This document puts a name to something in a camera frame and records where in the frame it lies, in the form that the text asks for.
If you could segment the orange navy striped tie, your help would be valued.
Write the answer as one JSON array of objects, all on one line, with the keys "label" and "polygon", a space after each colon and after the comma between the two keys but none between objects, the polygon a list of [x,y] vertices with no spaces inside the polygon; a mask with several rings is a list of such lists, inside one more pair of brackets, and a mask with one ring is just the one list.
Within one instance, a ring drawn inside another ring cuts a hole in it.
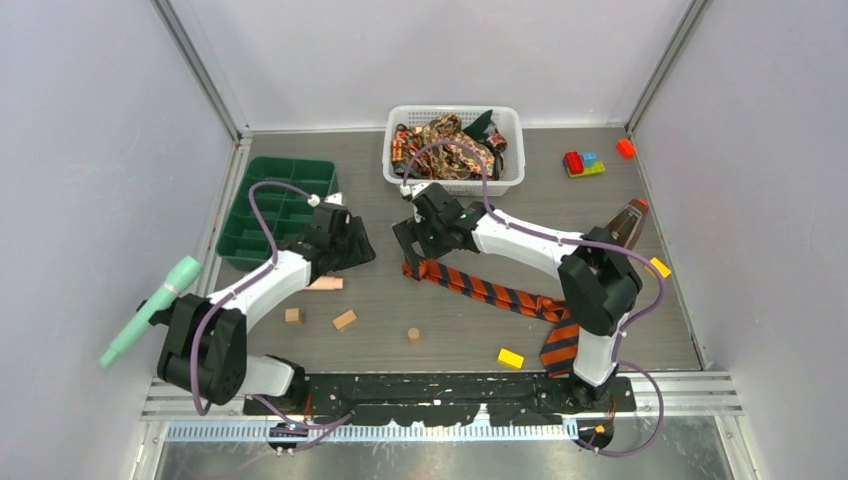
[{"label": "orange navy striped tie", "polygon": [[541,363],[549,377],[573,372],[578,353],[579,326],[565,299],[497,285],[433,259],[422,260],[415,266],[405,263],[403,272],[416,281],[427,280],[474,300],[551,323],[553,328],[539,354]]}]

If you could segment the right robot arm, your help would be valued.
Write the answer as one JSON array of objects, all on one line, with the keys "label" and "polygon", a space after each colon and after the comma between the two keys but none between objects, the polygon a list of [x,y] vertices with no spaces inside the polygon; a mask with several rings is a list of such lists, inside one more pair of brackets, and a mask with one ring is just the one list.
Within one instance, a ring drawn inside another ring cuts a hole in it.
[{"label": "right robot arm", "polygon": [[[393,232],[404,274],[469,298],[553,324],[540,352],[550,377],[565,379],[564,396],[579,410],[596,410],[611,395],[618,371],[616,341],[635,307],[642,281],[625,253],[641,234],[649,208],[636,198],[604,226],[586,234],[518,225],[480,201],[462,205],[441,184],[403,185],[412,217]],[[558,280],[561,298],[516,290],[440,263],[456,250],[498,255]]]}]

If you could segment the white plastic basket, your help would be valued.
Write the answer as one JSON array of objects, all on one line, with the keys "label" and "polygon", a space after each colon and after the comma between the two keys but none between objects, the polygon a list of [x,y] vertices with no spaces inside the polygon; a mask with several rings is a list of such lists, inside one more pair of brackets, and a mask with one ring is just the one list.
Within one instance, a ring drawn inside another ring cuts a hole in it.
[{"label": "white plastic basket", "polygon": [[454,195],[485,190],[501,196],[524,180],[525,166],[523,132],[512,108],[405,105],[389,113],[382,173],[390,183],[435,181]]}]

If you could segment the brown wooden metronome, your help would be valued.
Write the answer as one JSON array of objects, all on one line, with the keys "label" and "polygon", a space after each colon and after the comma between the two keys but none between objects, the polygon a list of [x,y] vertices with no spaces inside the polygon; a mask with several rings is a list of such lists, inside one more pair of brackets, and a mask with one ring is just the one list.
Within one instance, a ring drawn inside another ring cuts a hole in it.
[{"label": "brown wooden metronome", "polygon": [[625,204],[603,227],[609,231],[615,245],[633,250],[649,214],[644,198],[633,198]]}]

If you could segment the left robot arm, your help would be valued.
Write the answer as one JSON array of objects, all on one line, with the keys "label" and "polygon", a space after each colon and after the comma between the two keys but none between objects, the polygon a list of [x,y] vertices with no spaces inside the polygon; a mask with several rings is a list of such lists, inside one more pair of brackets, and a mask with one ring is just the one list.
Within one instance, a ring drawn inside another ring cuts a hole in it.
[{"label": "left robot arm", "polygon": [[310,224],[259,268],[224,290],[187,294],[154,315],[168,328],[158,377],[202,402],[224,405],[237,395],[259,394],[284,414],[298,412],[307,398],[303,367],[248,354],[248,333],[320,277],[375,257],[361,217],[344,206],[319,204]]}]

